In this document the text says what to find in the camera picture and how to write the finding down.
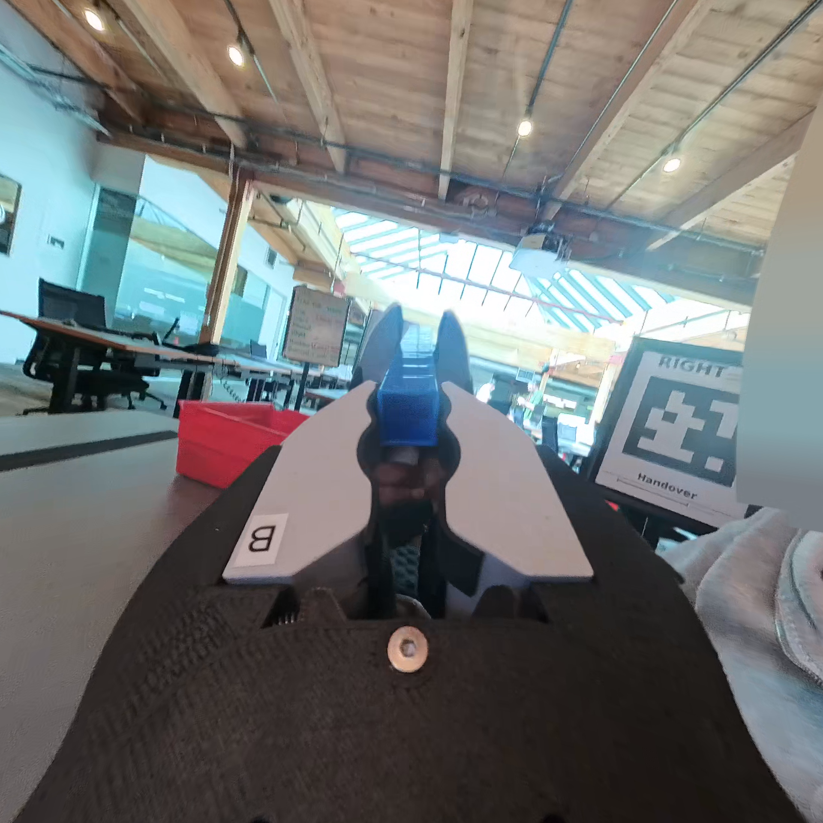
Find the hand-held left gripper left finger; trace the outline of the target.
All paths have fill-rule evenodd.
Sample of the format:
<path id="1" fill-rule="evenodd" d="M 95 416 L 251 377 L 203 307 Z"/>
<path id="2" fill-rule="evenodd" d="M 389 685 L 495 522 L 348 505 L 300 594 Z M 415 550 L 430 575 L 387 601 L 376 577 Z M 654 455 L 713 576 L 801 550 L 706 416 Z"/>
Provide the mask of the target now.
<path id="1" fill-rule="evenodd" d="M 240 527 L 222 581 L 271 594 L 266 619 L 297 619 L 315 589 L 344 616 L 395 618 L 391 564 L 358 452 L 374 424 L 376 387 L 366 379 L 286 437 Z"/>

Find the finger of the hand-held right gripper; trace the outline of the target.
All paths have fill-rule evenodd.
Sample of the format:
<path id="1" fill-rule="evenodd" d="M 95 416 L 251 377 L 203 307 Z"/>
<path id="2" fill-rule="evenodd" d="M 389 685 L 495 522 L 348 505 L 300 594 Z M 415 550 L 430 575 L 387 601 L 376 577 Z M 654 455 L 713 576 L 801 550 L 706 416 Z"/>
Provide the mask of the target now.
<path id="1" fill-rule="evenodd" d="M 474 394 L 466 339 L 457 315 L 451 310 L 443 313 L 438 326 L 436 382 L 439 399 L 445 397 L 445 383 L 454 384 L 469 394 Z"/>
<path id="2" fill-rule="evenodd" d="M 380 385 L 399 349 L 404 333 L 402 306 L 392 303 L 370 311 L 352 371 L 350 390 L 365 381 Z"/>

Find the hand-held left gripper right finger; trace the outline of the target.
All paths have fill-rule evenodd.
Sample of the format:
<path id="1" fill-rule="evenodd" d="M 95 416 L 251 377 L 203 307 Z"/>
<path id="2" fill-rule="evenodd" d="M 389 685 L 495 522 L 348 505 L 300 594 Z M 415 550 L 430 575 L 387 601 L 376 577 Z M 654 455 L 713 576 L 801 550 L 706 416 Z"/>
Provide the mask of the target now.
<path id="1" fill-rule="evenodd" d="M 445 613 L 469 616 L 496 586 L 589 583 L 594 573 L 537 446 L 508 417 L 442 384 L 457 465 L 439 506 Z"/>

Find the long blue square bar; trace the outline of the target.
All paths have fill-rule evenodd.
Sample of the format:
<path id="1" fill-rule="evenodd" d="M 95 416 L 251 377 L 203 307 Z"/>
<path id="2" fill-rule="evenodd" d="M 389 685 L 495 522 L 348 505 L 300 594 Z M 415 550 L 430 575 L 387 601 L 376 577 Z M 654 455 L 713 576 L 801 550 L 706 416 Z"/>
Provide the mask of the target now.
<path id="1" fill-rule="evenodd" d="M 401 341 L 376 393 L 379 442 L 385 448 L 432 448 L 440 414 L 435 348 Z"/>

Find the wooden office desk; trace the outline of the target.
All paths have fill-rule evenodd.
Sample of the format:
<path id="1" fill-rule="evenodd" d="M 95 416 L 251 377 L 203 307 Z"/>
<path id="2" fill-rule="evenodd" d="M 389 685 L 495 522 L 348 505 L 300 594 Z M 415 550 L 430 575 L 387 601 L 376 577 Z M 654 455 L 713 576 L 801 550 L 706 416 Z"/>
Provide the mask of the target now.
<path id="1" fill-rule="evenodd" d="M 82 411 L 77 397 L 88 397 L 91 410 L 109 396 L 137 396 L 145 382 L 141 372 L 174 369 L 189 376 L 182 399 L 202 398 L 196 375 L 240 374 L 242 365 L 232 357 L 184 351 L 114 333 L 94 331 L 50 318 L 34 318 L 2 310 L 3 318 L 18 321 L 36 333 L 36 355 L 29 359 L 30 376 L 37 371 L 51 378 L 48 405 L 35 413 L 61 415 Z"/>

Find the person's right hand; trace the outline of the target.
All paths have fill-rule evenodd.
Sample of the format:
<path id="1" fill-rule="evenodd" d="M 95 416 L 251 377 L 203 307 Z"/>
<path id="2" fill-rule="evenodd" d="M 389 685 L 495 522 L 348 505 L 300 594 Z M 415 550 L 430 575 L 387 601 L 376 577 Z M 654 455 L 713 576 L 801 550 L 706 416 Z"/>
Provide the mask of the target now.
<path id="1" fill-rule="evenodd" d="M 405 505 L 422 500 L 437 503 L 441 497 L 444 472 L 436 457 L 424 457 L 415 465 L 384 462 L 372 475 L 377 501 L 382 507 Z"/>

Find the whiteboard on stand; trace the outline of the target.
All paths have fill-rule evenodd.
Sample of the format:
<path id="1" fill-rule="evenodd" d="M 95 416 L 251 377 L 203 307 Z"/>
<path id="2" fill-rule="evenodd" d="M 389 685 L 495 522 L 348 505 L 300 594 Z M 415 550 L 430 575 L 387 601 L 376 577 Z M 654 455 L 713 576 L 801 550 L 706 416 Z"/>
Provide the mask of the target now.
<path id="1" fill-rule="evenodd" d="M 335 368 L 340 365 L 351 311 L 346 297 L 298 285 L 293 289 L 282 343 L 282 358 Z"/>

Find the red plastic bin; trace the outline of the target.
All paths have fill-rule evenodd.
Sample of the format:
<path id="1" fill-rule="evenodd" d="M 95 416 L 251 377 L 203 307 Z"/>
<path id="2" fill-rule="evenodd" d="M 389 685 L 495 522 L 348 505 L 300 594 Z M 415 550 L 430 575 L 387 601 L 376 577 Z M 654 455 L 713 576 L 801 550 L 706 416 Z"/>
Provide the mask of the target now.
<path id="1" fill-rule="evenodd" d="M 267 402 L 180 402 L 177 474 L 225 489 L 309 415 Z"/>

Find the black white marker sign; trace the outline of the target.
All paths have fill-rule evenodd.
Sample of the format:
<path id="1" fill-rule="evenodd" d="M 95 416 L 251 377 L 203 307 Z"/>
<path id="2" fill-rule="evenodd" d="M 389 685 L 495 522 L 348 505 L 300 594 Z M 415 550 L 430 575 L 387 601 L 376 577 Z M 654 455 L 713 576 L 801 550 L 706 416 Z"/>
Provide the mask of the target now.
<path id="1" fill-rule="evenodd" d="M 742 366 L 739 351 L 635 337 L 582 474 L 607 500 L 688 531 L 742 520 Z"/>

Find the ceiling projector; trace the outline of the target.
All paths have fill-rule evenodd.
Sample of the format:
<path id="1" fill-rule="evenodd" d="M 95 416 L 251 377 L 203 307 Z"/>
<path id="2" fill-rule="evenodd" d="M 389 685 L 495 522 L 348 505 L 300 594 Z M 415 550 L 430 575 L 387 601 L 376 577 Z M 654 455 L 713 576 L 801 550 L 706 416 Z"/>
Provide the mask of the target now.
<path id="1" fill-rule="evenodd" d="M 571 257 L 571 240 L 556 229 L 553 221 L 531 226 L 512 253 L 509 268 L 524 276 L 544 276 L 566 264 Z"/>

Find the wooden pillar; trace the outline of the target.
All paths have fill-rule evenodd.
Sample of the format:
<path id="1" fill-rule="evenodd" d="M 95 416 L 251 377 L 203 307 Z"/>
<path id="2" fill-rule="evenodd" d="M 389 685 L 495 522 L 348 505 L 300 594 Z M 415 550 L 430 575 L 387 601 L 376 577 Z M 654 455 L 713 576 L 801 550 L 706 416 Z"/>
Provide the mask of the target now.
<path id="1" fill-rule="evenodd" d="M 243 169 L 230 175 L 230 196 L 217 251 L 207 303 L 198 342 L 217 345 L 221 342 L 234 279 L 239 266 L 243 235 L 256 194 L 252 175 Z"/>

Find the black office chair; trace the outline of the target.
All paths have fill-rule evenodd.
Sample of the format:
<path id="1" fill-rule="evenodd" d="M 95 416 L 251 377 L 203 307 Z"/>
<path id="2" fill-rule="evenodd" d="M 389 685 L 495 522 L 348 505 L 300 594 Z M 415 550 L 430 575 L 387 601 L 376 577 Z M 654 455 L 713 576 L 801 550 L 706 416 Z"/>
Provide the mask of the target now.
<path id="1" fill-rule="evenodd" d="M 82 327 L 93 332 L 113 333 L 132 339 L 151 340 L 158 344 L 153 333 L 120 333 L 106 325 L 105 298 L 39 280 L 38 316 L 59 321 L 71 327 Z M 159 403 L 161 411 L 165 402 L 149 390 L 147 376 L 159 376 L 159 370 L 139 369 L 127 355 L 112 352 L 99 345 L 77 342 L 74 338 L 49 336 L 37 332 L 35 341 L 22 365 L 23 374 L 40 382 L 49 383 L 53 389 L 62 379 L 62 365 L 67 358 L 77 364 L 74 394 L 79 396 L 82 411 L 104 411 L 111 396 L 121 396 L 132 410 L 132 398 L 140 401 L 150 398 Z"/>

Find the wall logo sign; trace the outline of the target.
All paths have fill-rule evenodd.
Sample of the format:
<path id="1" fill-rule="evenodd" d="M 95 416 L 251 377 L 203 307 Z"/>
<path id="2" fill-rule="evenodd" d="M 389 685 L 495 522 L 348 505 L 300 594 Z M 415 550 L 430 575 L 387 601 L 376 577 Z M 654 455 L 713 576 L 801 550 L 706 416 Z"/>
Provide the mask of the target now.
<path id="1" fill-rule="evenodd" d="M 22 196 L 22 185 L 1 173 L 1 255 L 5 257 L 12 254 Z"/>

